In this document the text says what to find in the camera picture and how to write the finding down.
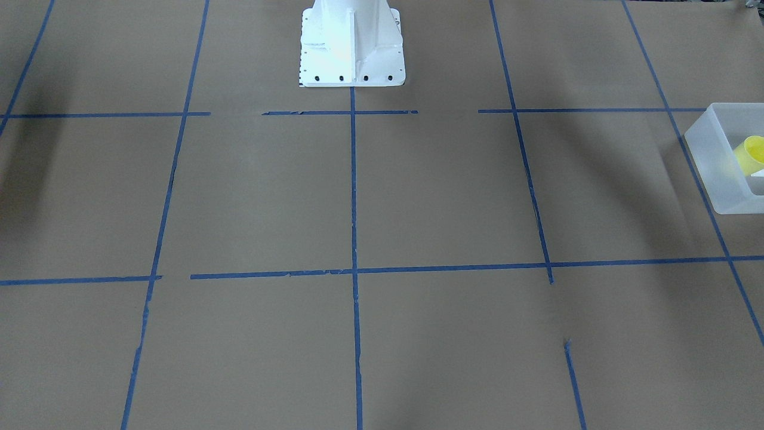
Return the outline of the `yellow plastic cup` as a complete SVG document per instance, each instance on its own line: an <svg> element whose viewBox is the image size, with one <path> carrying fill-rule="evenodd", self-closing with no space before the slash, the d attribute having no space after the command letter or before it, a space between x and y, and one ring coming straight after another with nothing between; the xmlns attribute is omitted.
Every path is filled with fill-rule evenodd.
<svg viewBox="0 0 764 430"><path fill-rule="evenodd" d="M733 155L743 175L758 174L763 170L763 136L748 136L734 147Z"/></svg>

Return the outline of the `clear plastic storage box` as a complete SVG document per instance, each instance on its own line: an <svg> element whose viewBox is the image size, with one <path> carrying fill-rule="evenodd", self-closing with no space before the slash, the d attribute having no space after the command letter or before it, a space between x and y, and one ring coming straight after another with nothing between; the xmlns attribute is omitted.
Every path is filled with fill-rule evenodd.
<svg viewBox="0 0 764 430"><path fill-rule="evenodd" d="M762 136L762 103L712 103L685 133L710 204L720 214L763 212L762 168L745 174L734 150Z"/></svg>

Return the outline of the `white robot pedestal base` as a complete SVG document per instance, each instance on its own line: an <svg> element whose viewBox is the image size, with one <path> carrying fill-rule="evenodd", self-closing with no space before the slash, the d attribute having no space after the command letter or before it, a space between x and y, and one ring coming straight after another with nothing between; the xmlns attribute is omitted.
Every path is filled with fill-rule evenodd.
<svg viewBox="0 0 764 430"><path fill-rule="evenodd" d="M401 14L389 2L316 1L301 24L301 87L405 84Z"/></svg>

